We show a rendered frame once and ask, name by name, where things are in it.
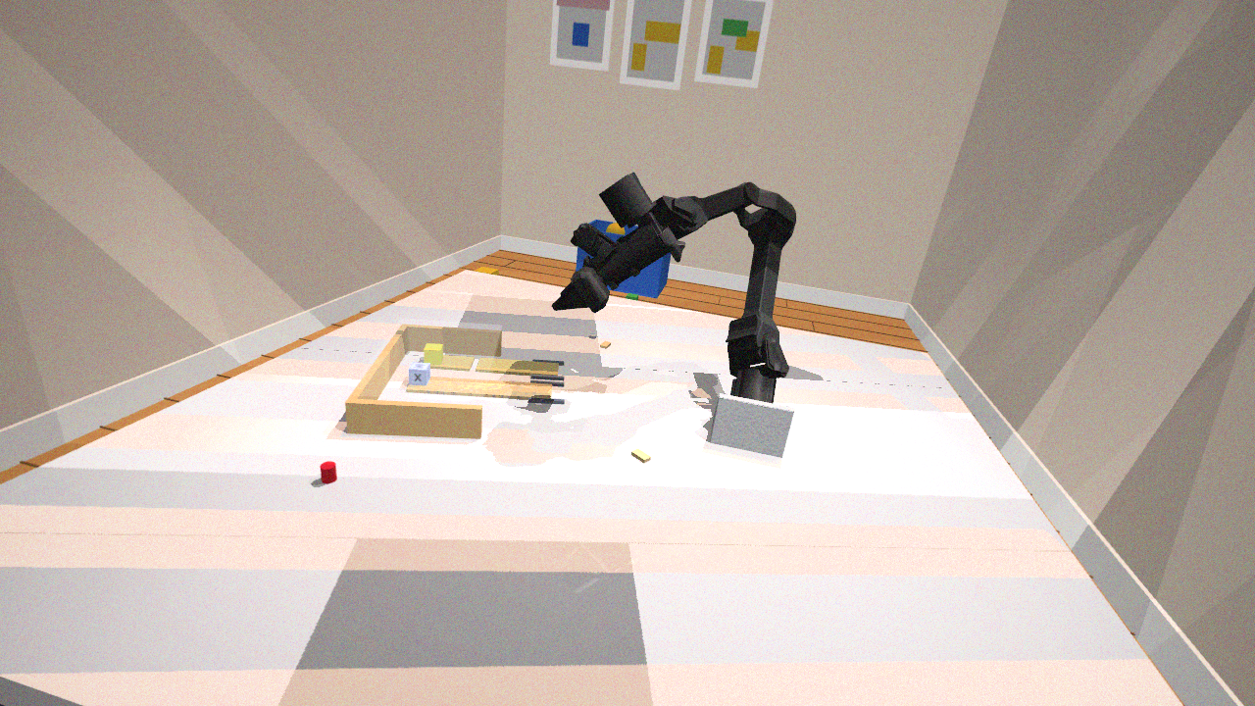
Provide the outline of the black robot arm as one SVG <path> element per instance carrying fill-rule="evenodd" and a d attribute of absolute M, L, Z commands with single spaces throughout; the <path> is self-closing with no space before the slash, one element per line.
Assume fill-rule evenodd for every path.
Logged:
<path fill-rule="evenodd" d="M 717 196 L 698 198 L 661 196 L 649 198 L 635 173 L 622 177 L 600 193 L 604 204 L 619 227 L 631 228 L 628 245 L 640 265 L 649 267 L 654 261 L 671 253 L 680 261 L 684 241 L 678 238 L 694 233 L 707 221 L 722 214 L 735 213 L 740 227 L 748 229 L 754 245 L 750 277 L 747 287 L 744 313 L 728 326 L 728 362 L 733 379 L 730 396 L 772 403 L 776 398 L 777 377 L 787 377 L 789 367 L 781 352 L 779 330 L 773 322 L 773 305 L 778 283 L 781 247 L 787 245 L 796 227 L 796 209 L 778 193 L 761 189 L 744 182 Z M 762 207 L 747 213 L 745 207 Z M 589 223 L 579 224 L 571 245 L 592 256 L 599 267 L 616 250 L 607 234 Z M 766 362 L 766 365 L 762 365 Z M 750 367 L 752 365 L 759 365 Z"/>

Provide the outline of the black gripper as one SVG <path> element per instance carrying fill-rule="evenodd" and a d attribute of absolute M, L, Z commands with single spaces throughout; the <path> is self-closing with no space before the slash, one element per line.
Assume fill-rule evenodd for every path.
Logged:
<path fill-rule="evenodd" d="M 640 270 L 646 268 L 633 256 L 626 234 L 616 241 L 616 250 L 599 267 L 594 267 L 589 255 L 584 258 L 584 267 L 574 273 L 569 287 L 553 301 L 553 310 L 590 308 L 597 313 L 606 307 L 610 295 L 607 285 L 615 290 L 625 278 L 636 277 Z"/>

